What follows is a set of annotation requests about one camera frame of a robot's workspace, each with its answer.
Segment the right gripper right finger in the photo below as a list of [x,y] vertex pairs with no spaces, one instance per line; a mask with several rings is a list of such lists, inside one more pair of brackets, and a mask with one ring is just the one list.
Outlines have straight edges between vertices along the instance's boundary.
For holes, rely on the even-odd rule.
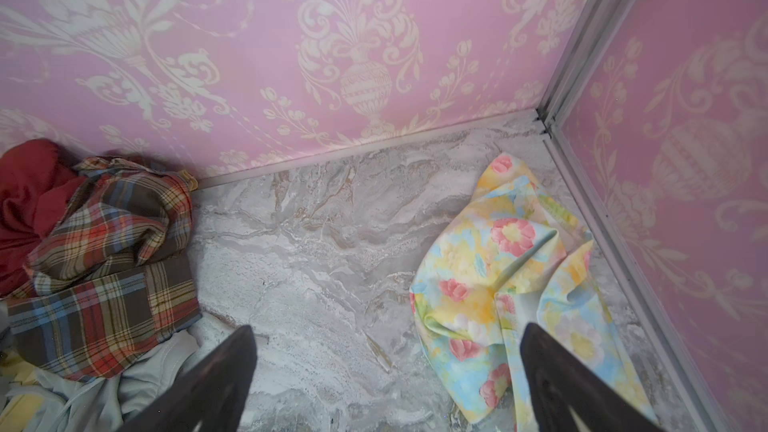
[[526,326],[520,354],[540,431],[658,431],[539,325]]

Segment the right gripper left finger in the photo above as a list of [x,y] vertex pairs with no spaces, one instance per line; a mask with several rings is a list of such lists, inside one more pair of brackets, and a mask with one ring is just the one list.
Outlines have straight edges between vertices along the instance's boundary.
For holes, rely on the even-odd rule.
[[236,431],[258,360],[250,326],[236,329],[122,431]]

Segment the floral pastel cloth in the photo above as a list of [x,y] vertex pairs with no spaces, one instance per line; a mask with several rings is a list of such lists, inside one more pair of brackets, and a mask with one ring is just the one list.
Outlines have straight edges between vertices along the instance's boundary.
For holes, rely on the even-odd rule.
[[517,429],[537,429],[520,353],[529,324],[654,417],[590,275],[593,247],[589,230],[523,161],[501,154],[482,173],[410,288],[424,353],[468,422],[485,419],[511,393]]

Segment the dark red cloth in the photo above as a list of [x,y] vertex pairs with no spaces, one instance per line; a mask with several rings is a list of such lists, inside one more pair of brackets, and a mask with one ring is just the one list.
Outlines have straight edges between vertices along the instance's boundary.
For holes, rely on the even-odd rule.
[[24,142],[1,157],[1,295],[28,281],[28,254],[63,218],[84,178],[48,139]]

